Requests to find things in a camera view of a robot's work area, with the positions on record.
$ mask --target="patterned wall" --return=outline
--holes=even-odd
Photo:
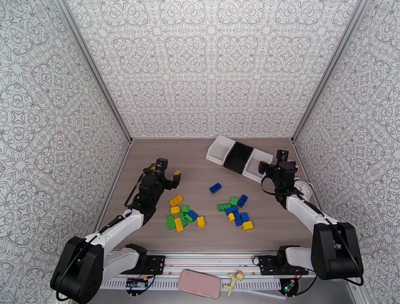
[[[297,149],[323,208],[355,225],[373,303],[400,303],[400,1],[373,1]]]
[[[0,302],[54,303],[65,242],[94,228],[127,140],[54,4],[0,3]]]
[[[67,0],[133,137],[290,137],[356,0]]]

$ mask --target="yellow toy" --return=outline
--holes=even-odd
[[[183,201],[184,201],[184,198],[182,197],[182,195],[178,195],[178,196],[175,196],[173,199],[171,199],[169,201],[169,203],[170,203],[171,207],[175,207],[175,206],[179,205],[180,203],[182,203]]]
[[[251,220],[245,221],[241,226],[243,227],[243,230],[244,230],[244,231],[246,231],[246,230],[252,230],[252,229],[254,228],[254,227],[253,227],[253,223],[252,223]]]
[[[181,212],[181,208],[179,206],[171,207],[171,214],[173,216],[177,216]]]
[[[230,222],[233,222],[235,220],[234,214],[233,213],[229,213],[228,214],[228,219],[229,219]]]
[[[232,279],[232,281],[230,281],[230,285],[224,285],[223,288],[225,289],[229,289],[228,290],[228,297],[231,296],[232,291],[235,288],[236,282],[237,281],[243,281],[245,279],[245,274],[241,271],[239,271],[237,273],[237,275],[233,275],[232,273],[229,274],[229,277]]]
[[[204,221],[204,216],[199,216],[197,218],[197,225],[199,228],[203,228],[206,226],[206,222]]]
[[[178,218],[175,218],[173,221],[175,222],[176,232],[178,232],[178,233],[182,232],[184,230],[184,226],[182,225],[181,219],[178,217]]]

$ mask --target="blue lego brick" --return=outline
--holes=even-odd
[[[243,208],[243,206],[245,205],[247,199],[248,199],[248,197],[246,195],[242,194],[242,196],[239,198],[239,201],[237,202],[237,205],[240,208]]]
[[[226,215],[228,215],[230,213],[234,214],[235,212],[238,212],[238,210],[239,210],[238,206],[233,206],[233,207],[230,207],[229,209],[226,209],[225,214]]]
[[[236,227],[242,226],[243,224],[242,218],[240,216],[235,217],[234,224],[236,225]]]
[[[240,215],[240,218],[241,218],[241,221],[242,221],[243,223],[244,223],[244,222],[250,221],[249,215],[248,215],[246,212],[243,212],[243,213]]]
[[[199,217],[199,215],[196,212],[194,212],[193,210],[189,210],[187,215],[190,216],[193,219],[193,221],[195,221]]]
[[[219,182],[217,182],[214,186],[212,186],[209,191],[211,192],[211,194],[215,194],[217,191],[221,190],[222,186]]]

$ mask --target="lego brick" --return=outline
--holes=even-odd
[[[193,223],[193,218],[191,218],[191,216],[189,214],[185,214],[184,218],[189,222],[189,223]]]
[[[194,212],[193,210],[189,210],[187,215],[190,216],[193,219],[193,221],[195,221],[199,217],[199,215],[196,212]]]
[[[211,192],[211,194],[215,194],[217,191],[221,190],[222,186],[219,182],[217,182],[214,186],[212,186],[209,191]]]
[[[185,215],[183,212],[178,214],[178,217],[180,218],[180,221],[182,222],[182,226],[186,227],[188,225],[188,221],[185,218]]]
[[[247,199],[248,199],[248,197],[246,195],[242,194],[242,196],[240,197],[239,201],[237,202],[237,205],[240,208],[243,208],[243,206],[245,205]]]
[[[228,219],[229,219],[230,222],[233,222],[235,220],[234,214],[233,213],[229,213],[228,214]]]
[[[232,197],[230,198],[230,204],[231,204],[232,206],[236,206],[236,205],[238,204],[238,198],[235,197],[235,196],[232,196]]]
[[[225,214],[228,215],[230,213],[235,213],[235,212],[238,212],[238,210],[239,210],[238,206],[233,206],[233,207],[226,209]]]
[[[182,205],[181,208],[182,208],[182,212],[185,214],[188,213],[190,210],[190,207],[188,205]]]
[[[175,229],[175,221],[173,215],[167,215],[166,217],[166,224],[168,226],[168,230]]]
[[[176,232],[183,231],[184,230],[184,226],[182,225],[181,218],[180,217],[175,218],[174,221],[175,221]]]
[[[199,216],[197,218],[197,225],[199,228],[203,228],[206,226],[206,221],[204,220],[204,216]]]
[[[229,209],[231,206],[230,203],[222,203],[218,205],[218,212],[224,212],[226,209]]]
[[[243,212],[243,213],[240,215],[240,217],[241,217],[241,221],[242,221],[243,223],[250,221],[249,215],[248,215],[246,212]]]
[[[235,217],[234,224],[236,225],[236,227],[242,226],[243,224],[242,218],[240,216]]]
[[[181,212],[181,208],[179,206],[171,207],[171,214],[173,216],[177,216]]]
[[[171,205],[171,207],[175,207],[177,205],[179,205],[180,203],[182,203],[184,201],[184,198],[182,197],[182,195],[178,195],[175,196],[173,199],[171,199],[169,201],[169,204]]]
[[[244,230],[244,231],[246,231],[246,230],[252,230],[252,229],[254,228],[254,227],[253,227],[253,223],[252,223],[251,220],[244,222],[241,226],[243,227],[243,230]]]

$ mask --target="white cable tray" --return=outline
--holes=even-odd
[[[102,290],[125,290],[127,277],[113,277],[101,284]],[[153,285],[148,290],[153,291],[177,291],[179,278],[156,277]],[[231,283],[230,278],[221,279],[221,291],[226,291],[224,285]],[[143,287],[134,287],[132,290],[142,290]],[[272,291],[280,290],[281,282],[278,278],[248,278],[244,281],[237,281],[235,290],[241,291]]]

